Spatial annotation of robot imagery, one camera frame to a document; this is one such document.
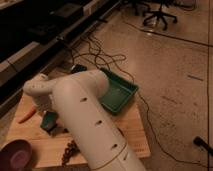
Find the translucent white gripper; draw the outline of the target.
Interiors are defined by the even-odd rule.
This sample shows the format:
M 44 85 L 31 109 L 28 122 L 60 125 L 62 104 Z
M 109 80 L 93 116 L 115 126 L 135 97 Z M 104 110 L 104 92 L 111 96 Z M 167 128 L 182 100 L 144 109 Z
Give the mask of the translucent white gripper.
M 49 95 L 36 96 L 33 98 L 34 105 L 40 116 L 43 116 L 47 111 L 52 111 L 52 101 Z

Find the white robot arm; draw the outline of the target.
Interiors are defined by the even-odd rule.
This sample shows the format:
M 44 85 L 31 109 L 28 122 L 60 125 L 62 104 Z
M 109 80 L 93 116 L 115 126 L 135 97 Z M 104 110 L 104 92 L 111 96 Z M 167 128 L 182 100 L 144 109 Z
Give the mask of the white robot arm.
M 23 90 L 38 106 L 53 104 L 91 171 L 146 171 L 99 102 L 108 87 L 104 72 L 89 70 L 52 80 L 39 74 Z

